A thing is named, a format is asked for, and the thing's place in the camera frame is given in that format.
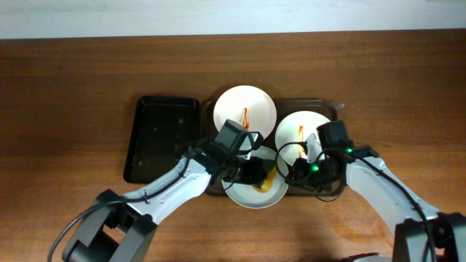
red sauce smear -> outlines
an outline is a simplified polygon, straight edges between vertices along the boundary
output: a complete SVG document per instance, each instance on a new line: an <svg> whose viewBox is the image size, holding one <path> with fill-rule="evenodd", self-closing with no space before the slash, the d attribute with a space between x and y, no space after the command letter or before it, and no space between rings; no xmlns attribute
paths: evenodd
<svg viewBox="0 0 466 262"><path fill-rule="evenodd" d="M240 123L242 124L242 126L249 130L249 119L248 119L248 109L245 108L243 110L243 114L241 114L241 117L240 117Z"/></svg>
<svg viewBox="0 0 466 262"><path fill-rule="evenodd" d="M299 130L298 130L298 137L300 139L299 142L304 142L303 128L304 128L303 126L299 126ZM302 155L306 155L306 151L304 151L304 148L302 146L299 146L298 155L299 157L303 157Z"/></svg>

food scrap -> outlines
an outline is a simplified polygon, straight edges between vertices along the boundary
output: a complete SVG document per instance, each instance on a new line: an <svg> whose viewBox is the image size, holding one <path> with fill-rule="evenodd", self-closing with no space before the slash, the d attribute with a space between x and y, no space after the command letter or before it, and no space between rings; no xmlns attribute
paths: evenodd
<svg viewBox="0 0 466 262"><path fill-rule="evenodd" d="M248 109L247 108L244 108L242 110L242 113L241 113L241 117L240 117L240 123L242 124L242 126L249 130L249 118L248 118Z"/></svg>
<svg viewBox="0 0 466 262"><path fill-rule="evenodd" d="M303 126L299 126L299 130L298 130L299 142L304 142L303 129L304 129ZM306 156L306 151L304 150L302 146L298 146L298 155L299 157L303 157L303 155Z"/></svg>
<svg viewBox="0 0 466 262"><path fill-rule="evenodd" d="M254 190L256 190L259 193L267 193L272 188L276 176L277 169L274 167L269 173L267 173L267 178L264 179L261 188L253 186Z"/></svg>

white plate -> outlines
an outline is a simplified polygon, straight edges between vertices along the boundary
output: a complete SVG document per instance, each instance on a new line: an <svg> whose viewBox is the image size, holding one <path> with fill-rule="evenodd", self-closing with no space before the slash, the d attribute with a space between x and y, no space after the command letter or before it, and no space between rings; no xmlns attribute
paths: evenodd
<svg viewBox="0 0 466 262"><path fill-rule="evenodd" d="M288 142L301 142L301 136L299 135L300 126L303 127L303 140L306 140L311 134L315 134L318 143L320 143L317 127L327 122L330 122L330 120L319 113L311 111L292 113L286 116L278 125L277 131L275 132L275 145L277 149L279 149ZM301 157L307 159L306 154L302 152L302 147L299 145L286 146L280 152L280 156L283 157L290 166L293 166L296 159L300 157L300 151Z"/></svg>
<svg viewBox="0 0 466 262"><path fill-rule="evenodd" d="M275 160L276 154L277 153L275 151L265 146L261 146L258 150L251 152L251 156L271 160ZM288 167L280 156L278 157L278 167L285 176L288 174ZM221 181L221 183L224 188L227 188L230 185L229 182ZM272 187L266 193L257 192L253 186L234 184L226 191L226 194L233 201L243 207L259 209L270 207L277 203L285 195L287 189L288 184L285 183L285 180L280 176L280 174L277 174L274 178Z"/></svg>
<svg viewBox="0 0 466 262"><path fill-rule="evenodd" d="M257 87L238 86L227 90L217 100L213 109L213 123L218 131L227 119L231 119L246 127L244 121L245 108L248 112L251 132L260 132L268 137L277 121L277 109L268 94Z"/></svg>

plastic tray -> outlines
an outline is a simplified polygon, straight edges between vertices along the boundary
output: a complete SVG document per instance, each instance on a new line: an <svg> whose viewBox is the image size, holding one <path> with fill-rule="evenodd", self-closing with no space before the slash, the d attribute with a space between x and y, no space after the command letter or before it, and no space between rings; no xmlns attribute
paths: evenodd
<svg viewBox="0 0 466 262"><path fill-rule="evenodd" d="M178 163L178 146L199 139L197 99L142 97L136 106L123 178L128 183L156 180Z"/></svg>
<svg viewBox="0 0 466 262"><path fill-rule="evenodd" d="M278 124L289 114L297 111L314 111L322 114L331 121L337 120L336 108L332 103L320 99L294 99L294 98L278 98L273 99L275 108L277 109L277 123L275 125L272 134L264 140L263 146L277 150L275 146L275 131ZM215 107L216 100L209 100L202 104L201 107L201 133L202 137L214 138L218 131L213 123L213 108ZM339 183L332 184L332 192L319 194L319 197L331 197L336 196L342 190ZM213 196L226 196L225 191L222 189L220 180L217 180L215 184L209 186L206 193ZM287 197L315 197L314 192L292 187L288 188L286 192Z"/></svg>

wooden table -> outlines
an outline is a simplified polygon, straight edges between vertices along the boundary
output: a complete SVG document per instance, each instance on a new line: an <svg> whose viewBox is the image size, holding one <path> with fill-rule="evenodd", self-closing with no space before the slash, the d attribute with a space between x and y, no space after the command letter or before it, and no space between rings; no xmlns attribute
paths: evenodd
<svg viewBox="0 0 466 262"><path fill-rule="evenodd" d="M44 261L100 192L139 187L122 172L140 96L205 100L239 84L333 101L356 144L466 213L465 30L0 41L0 260ZM327 261L391 255L392 241L350 189L264 210L203 195L160 224L146 261Z"/></svg>

